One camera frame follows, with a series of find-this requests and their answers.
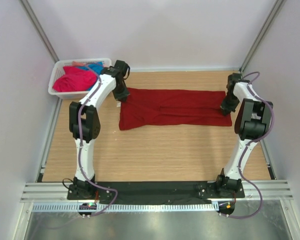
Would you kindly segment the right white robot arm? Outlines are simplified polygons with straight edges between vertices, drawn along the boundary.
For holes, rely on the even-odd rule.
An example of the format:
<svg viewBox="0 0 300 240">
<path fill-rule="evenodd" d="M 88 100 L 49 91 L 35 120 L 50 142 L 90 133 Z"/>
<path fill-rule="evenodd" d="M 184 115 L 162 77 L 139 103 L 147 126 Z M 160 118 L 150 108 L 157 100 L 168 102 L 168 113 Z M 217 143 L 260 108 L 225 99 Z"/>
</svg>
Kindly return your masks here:
<svg viewBox="0 0 300 240">
<path fill-rule="evenodd" d="M 239 73 L 229 75 L 227 93 L 220 105 L 224 116 L 235 112 L 237 106 L 240 106 L 234 123 L 237 143 L 228 163 L 215 182 L 215 192 L 221 198 L 227 198 L 241 191 L 244 168 L 252 150 L 274 126 L 273 103 L 261 98 L 253 89 L 252 83 L 260 73 L 255 71 L 248 74 L 251 75 L 255 75 L 252 80 Z"/>
</svg>

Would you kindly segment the dark red t-shirt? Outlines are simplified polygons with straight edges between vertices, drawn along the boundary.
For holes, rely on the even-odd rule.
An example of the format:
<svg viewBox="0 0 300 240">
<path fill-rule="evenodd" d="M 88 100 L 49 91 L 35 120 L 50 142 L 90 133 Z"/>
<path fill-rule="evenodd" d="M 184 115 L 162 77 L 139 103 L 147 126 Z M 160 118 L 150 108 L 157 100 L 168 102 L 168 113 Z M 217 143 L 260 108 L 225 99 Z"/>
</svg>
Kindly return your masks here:
<svg viewBox="0 0 300 240">
<path fill-rule="evenodd" d="M 230 115 L 220 105 L 224 91 L 129 88 L 130 95 L 121 103 L 119 129 L 143 126 L 232 126 Z"/>
</svg>

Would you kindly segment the crimson shirt in basket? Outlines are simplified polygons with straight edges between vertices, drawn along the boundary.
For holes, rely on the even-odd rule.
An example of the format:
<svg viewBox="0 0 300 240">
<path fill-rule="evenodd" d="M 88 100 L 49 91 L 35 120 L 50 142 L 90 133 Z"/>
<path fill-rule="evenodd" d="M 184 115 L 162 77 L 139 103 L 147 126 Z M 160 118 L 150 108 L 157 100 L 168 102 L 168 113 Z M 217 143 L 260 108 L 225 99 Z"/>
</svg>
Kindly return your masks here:
<svg viewBox="0 0 300 240">
<path fill-rule="evenodd" d="M 83 92 L 97 82 L 97 76 L 90 70 L 82 70 L 74 66 L 64 66 L 63 70 L 64 74 L 52 85 L 57 92 Z"/>
</svg>

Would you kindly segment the white plastic laundry basket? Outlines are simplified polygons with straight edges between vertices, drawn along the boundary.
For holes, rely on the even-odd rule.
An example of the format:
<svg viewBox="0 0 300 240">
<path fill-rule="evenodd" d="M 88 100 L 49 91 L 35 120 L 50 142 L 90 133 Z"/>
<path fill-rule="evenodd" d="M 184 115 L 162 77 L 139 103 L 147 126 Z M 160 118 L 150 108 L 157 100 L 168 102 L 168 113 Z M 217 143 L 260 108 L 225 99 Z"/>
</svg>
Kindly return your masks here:
<svg viewBox="0 0 300 240">
<path fill-rule="evenodd" d="M 83 98 L 96 84 L 101 70 L 111 65 L 109 58 L 59 60 L 53 67 L 48 93 L 61 99 Z"/>
</svg>

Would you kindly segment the aluminium frame rail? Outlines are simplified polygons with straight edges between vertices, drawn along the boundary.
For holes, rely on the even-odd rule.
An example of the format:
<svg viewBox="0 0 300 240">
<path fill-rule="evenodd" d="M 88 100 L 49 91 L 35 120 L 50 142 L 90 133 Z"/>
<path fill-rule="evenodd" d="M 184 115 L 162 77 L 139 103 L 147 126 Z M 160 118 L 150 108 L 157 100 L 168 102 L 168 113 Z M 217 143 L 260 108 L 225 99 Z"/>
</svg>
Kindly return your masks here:
<svg viewBox="0 0 300 240">
<path fill-rule="evenodd" d="M 293 200 L 293 194 L 286 180 L 254 180 L 264 200 Z M 257 189 L 243 181 L 243 200 L 259 200 Z M 60 182 L 27 183 L 21 195 L 21 202 L 65 202 L 68 190 Z"/>
</svg>

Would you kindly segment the blue shirt in basket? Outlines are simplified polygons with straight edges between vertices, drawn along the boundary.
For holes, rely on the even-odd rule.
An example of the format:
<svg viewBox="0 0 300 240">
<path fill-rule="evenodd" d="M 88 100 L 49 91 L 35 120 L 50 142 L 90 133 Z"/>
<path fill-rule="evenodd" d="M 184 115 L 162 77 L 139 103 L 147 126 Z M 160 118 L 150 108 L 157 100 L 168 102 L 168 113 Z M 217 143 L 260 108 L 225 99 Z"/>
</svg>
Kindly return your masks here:
<svg viewBox="0 0 300 240">
<path fill-rule="evenodd" d="M 85 71 L 93 71 L 94 73 L 100 75 L 101 71 L 104 69 L 104 64 L 101 61 L 86 63 L 83 66 L 78 66 L 77 68 Z"/>
</svg>

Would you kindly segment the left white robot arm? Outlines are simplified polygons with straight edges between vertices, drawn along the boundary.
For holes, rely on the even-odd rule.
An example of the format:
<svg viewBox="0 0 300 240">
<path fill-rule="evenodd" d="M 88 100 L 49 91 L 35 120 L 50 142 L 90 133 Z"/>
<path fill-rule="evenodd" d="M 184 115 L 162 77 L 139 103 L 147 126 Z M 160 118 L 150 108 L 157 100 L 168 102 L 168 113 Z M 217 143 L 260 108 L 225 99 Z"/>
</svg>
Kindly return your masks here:
<svg viewBox="0 0 300 240">
<path fill-rule="evenodd" d="M 94 145 L 101 130 L 98 110 L 106 97 L 113 93 L 114 99 L 125 102 L 130 94 L 125 80 L 130 66 L 117 60 L 113 66 L 104 66 L 100 73 L 88 63 L 84 65 L 96 76 L 96 83 L 78 102 L 69 105 L 69 130 L 76 144 L 77 167 L 68 189 L 69 200 L 91 200 L 100 188 L 95 184 Z"/>
</svg>

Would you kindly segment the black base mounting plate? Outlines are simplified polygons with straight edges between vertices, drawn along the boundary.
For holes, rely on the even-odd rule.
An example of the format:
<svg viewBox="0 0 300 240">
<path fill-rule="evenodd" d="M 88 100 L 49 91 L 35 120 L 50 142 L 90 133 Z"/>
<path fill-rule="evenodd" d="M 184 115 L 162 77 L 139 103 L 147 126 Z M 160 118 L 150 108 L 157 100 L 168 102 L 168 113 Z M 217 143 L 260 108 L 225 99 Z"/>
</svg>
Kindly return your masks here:
<svg viewBox="0 0 300 240">
<path fill-rule="evenodd" d="M 215 181 L 102 181 L 96 188 L 88 182 L 69 186 L 68 200 L 99 200 L 109 204 L 118 191 L 114 203 L 117 205 L 194 205 L 205 204 L 209 199 L 244 198 L 245 192 L 240 184 L 235 189 L 221 186 Z"/>
</svg>

